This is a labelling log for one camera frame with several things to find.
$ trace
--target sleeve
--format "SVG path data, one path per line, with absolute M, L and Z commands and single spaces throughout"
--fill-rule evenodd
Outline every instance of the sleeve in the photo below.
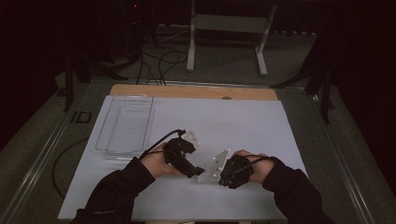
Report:
M 301 170 L 276 160 L 262 186 L 274 193 L 276 206 L 290 224 L 334 223 L 322 210 L 320 193 Z
M 139 159 L 103 178 L 72 224 L 131 223 L 134 198 L 155 179 Z

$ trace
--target floor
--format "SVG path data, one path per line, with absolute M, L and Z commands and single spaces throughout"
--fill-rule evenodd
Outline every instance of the floor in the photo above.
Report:
M 143 48 L 144 66 L 139 84 L 161 84 L 160 73 L 169 69 L 163 75 L 168 85 L 182 82 L 193 85 L 267 87 L 296 75 L 315 41 L 314 35 L 271 34 L 264 48 L 268 77 L 261 77 L 253 49 L 257 36 L 202 32 L 197 40 L 194 71 L 188 73 L 185 52 L 189 41 L 185 29 L 160 27 L 160 49 L 155 49 L 152 42 L 147 42 Z M 129 78 L 123 83 L 136 83 L 139 70 L 140 63 L 121 69 L 120 75 Z M 76 83 L 76 103 L 71 111 L 98 111 L 112 84 L 120 83 L 95 70 L 92 70 L 92 74 L 91 84 Z M 57 79 L 62 87 L 62 76 Z M 306 81 L 297 82 L 285 91 L 277 91 L 277 95 L 285 109 L 290 111 L 290 126 L 296 130 L 294 135 L 301 143 L 299 148 L 307 171 L 312 174 L 310 178 L 322 193 L 324 210 L 336 223 L 395 223 L 395 197 L 379 173 L 337 89 L 332 87 L 333 107 L 329 111 L 331 124 L 313 122 L 317 115 L 312 107 L 315 108 L 316 104 L 302 92 Z M 0 152 L 0 223 L 64 223 L 56 218 L 62 198 L 53 189 L 50 176 L 54 169 L 51 165 L 67 146 L 89 136 L 94 119 L 86 124 L 68 123 L 66 128 L 59 128 L 63 127 L 62 122 L 68 122 L 72 117 L 72 113 L 63 112 L 63 106 L 64 98 L 56 95 L 51 97 Z M 56 134 L 61 135 L 60 140 L 51 146 L 50 140 L 57 139 Z M 83 143 L 75 146 L 74 153 L 67 152 L 67 160 L 58 164 L 56 171 L 59 185 L 67 186 L 70 182 L 83 148 Z M 35 187 L 22 192 L 24 197 L 15 196 L 25 174 L 37 164 L 35 158 L 42 156 L 43 151 L 51 153 L 46 155 L 46 163 L 37 166 L 38 181 L 31 183 Z M 13 199 L 21 200 L 14 203 L 17 215 L 7 222 L 7 207 L 11 202 L 16 202 Z

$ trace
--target person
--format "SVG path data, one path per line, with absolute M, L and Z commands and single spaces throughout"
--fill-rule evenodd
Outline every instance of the person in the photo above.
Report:
M 162 175 L 181 175 L 176 168 L 165 163 L 161 153 L 163 145 L 141 161 L 133 158 L 122 171 L 103 178 L 93 190 L 85 209 L 78 209 L 71 223 L 131 223 L 134 198 L 141 191 Z M 257 160 L 246 150 L 236 151 L 234 155 Z M 334 223 L 322 210 L 319 192 L 301 170 L 293 170 L 278 159 L 256 162 L 253 170 L 249 182 L 261 184 L 274 193 L 276 206 L 290 224 Z

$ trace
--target black sweatshirt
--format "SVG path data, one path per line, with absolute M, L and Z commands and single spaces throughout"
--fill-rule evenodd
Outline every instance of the black sweatshirt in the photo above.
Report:
M 85 209 L 79 209 L 71 223 L 131 223 L 134 198 L 154 180 L 139 159 L 133 158 L 125 169 L 99 182 Z M 276 206 L 289 224 L 333 223 L 322 211 L 319 192 L 301 170 L 277 161 L 262 186 L 275 194 Z

